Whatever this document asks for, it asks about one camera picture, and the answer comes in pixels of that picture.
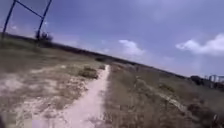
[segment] field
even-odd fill
[[[153,67],[71,47],[37,47],[32,39],[15,36],[8,36],[0,49],[2,121],[14,128],[15,123],[32,116],[27,107],[39,102],[37,115],[49,108],[63,110],[88,91],[86,83],[98,78],[95,72],[104,70],[104,64],[110,65],[103,104],[104,127],[218,128],[223,125],[221,91],[197,86],[187,77]],[[178,101],[186,110],[159,94]]]

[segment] ground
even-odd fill
[[[96,58],[7,38],[0,49],[0,126],[220,126],[213,126],[212,119],[214,113],[223,111],[222,92],[152,67],[98,62]],[[213,115],[195,115],[188,109],[192,104],[193,108],[200,106],[199,110],[209,108]]]

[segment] utility pole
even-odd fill
[[[47,15],[47,12],[48,12],[48,10],[49,10],[49,7],[50,7],[50,5],[51,5],[51,2],[52,2],[52,0],[50,0],[50,1],[48,2],[47,7],[46,7],[46,9],[45,9],[45,11],[44,11],[44,15],[43,15],[43,17],[41,18],[40,25],[39,25],[39,28],[38,28],[38,30],[37,30],[38,37],[40,36],[40,30],[41,30],[41,28],[42,28],[42,26],[43,26],[43,22],[44,22],[44,19],[45,19],[46,15]]]
[[[2,32],[2,38],[1,38],[2,43],[3,43],[3,40],[5,38],[5,33],[6,33],[6,29],[7,29],[8,23],[9,23],[9,19],[10,19],[11,15],[12,15],[12,11],[13,11],[13,8],[15,7],[15,5],[16,5],[16,0],[13,0],[13,3],[11,5],[11,7],[10,7],[9,13],[8,13],[7,18],[5,20],[5,24],[4,24],[4,28],[3,28],[3,32]]]
[[[47,7],[44,11],[44,14],[43,15],[39,15],[37,12],[33,11],[31,8],[29,8],[28,6],[26,6],[25,4],[23,4],[22,2],[18,1],[18,0],[13,0],[13,3],[12,3],[12,6],[9,10],[9,13],[7,15],[7,18],[5,20],[5,24],[4,24],[4,28],[3,28],[3,32],[2,32],[2,38],[1,38],[1,41],[3,42],[4,38],[5,38],[5,33],[6,33],[6,30],[7,30],[7,26],[8,26],[8,22],[10,20],[10,17],[12,15],[12,12],[13,12],[13,8],[15,7],[16,3],[18,3],[19,5],[21,5],[22,7],[24,7],[25,9],[27,9],[28,11],[32,12],[33,14],[35,14],[36,16],[40,17],[41,18],[41,21],[40,21],[40,25],[39,25],[39,28],[37,30],[37,34],[40,35],[40,30],[41,30],[41,27],[43,25],[43,22],[44,22],[44,19],[47,15],[47,12],[49,10],[49,7],[51,5],[51,2],[52,0],[49,0],[48,4],[47,4]]]

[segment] vegetation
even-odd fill
[[[46,32],[42,32],[42,33],[36,32],[35,38],[38,41],[38,43],[40,43],[42,46],[52,47],[53,37],[49,33],[46,33]]]
[[[134,68],[112,65],[104,120],[113,128],[195,128],[179,110],[135,80]]]
[[[105,65],[100,65],[99,66],[99,69],[105,70],[105,68],[106,68]]]
[[[98,79],[97,70],[89,66],[85,66],[83,69],[79,70],[78,75],[90,79]]]

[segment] sky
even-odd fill
[[[39,14],[48,0],[20,0]],[[0,31],[12,0],[0,0]],[[224,75],[223,0],[53,0],[54,41],[178,74]],[[16,5],[7,32],[33,37],[40,19]]]

